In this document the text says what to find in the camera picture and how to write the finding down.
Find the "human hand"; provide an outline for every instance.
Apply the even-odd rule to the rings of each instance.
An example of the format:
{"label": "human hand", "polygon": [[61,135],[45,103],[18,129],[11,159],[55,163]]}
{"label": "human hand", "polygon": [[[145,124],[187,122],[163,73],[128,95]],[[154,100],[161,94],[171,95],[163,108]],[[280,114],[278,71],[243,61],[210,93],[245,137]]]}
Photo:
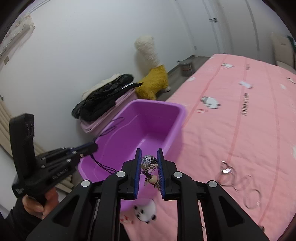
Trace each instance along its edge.
{"label": "human hand", "polygon": [[23,196],[22,203],[29,214],[44,219],[59,204],[58,194],[55,188],[50,189],[45,194],[45,198],[47,201],[44,206],[28,195]]}

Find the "black sleeve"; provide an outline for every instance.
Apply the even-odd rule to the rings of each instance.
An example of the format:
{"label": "black sleeve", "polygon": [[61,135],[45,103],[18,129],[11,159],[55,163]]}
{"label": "black sleeve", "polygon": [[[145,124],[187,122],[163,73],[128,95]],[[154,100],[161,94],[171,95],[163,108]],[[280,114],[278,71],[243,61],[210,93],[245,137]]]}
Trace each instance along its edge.
{"label": "black sleeve", "polygon": [[6,233],[7,237],[11,237],[7,240],[25,241],[29,233],[41,222],[41,219],[27,213],[22,204],[22,198],[18,198],[8,217],[0,222],[1,225],[3,223],[3,227],[7,227],[2,231]]}

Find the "wooden bead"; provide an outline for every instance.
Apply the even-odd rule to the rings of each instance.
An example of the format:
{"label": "wooden bead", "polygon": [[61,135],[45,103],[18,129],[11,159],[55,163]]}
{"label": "wooden bead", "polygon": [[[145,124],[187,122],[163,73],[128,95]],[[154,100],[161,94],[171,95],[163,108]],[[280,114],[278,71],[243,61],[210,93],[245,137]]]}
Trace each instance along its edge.
{"label": "wooden bead", "polygon": [[148,180],[150,184],[155,184],[157,182],[158,178],[155,175],[152,175],[151,178]]}

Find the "pink plastic container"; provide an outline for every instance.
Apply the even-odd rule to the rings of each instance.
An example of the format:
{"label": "pink plastic container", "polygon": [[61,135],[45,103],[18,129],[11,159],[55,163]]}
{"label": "pink plastic container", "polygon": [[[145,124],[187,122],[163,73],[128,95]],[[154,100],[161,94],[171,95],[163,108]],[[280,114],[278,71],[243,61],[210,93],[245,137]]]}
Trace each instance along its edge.
{"label": "pink plastic container", "polygon": [[103,128],[114,118],[114,116],[121,111],[129,102],[136,100],[138,97],[136,95],[136,90],[132,89],[125,93],[123,96],[119,97],[115,103],[116,105],[108,110],[105,114],[99,117],[93,122],[87,122],[81,120],[80,126],[85,133],[90,133],[92,136],[97,137]]}

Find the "gray floor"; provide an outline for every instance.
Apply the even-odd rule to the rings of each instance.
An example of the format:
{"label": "gray floor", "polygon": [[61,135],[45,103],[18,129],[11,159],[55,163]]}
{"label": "gray floor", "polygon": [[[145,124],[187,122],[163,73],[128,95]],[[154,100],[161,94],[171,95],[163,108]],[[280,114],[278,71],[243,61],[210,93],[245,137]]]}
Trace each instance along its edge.
{"label": "gray floor", "polygon": [[[195,70],[198,70],[209,58],[208,57],[195,57],[193,60],[193,64]],[[180,68],[177,68],[168,76],[168,83],[172,88],[171,91],[163,93],[159,92],[156,94],[157,100],[166,101],[169,97],[171,97],[175,91],[188,79],[189,77],[183,77],[181,75]]]}

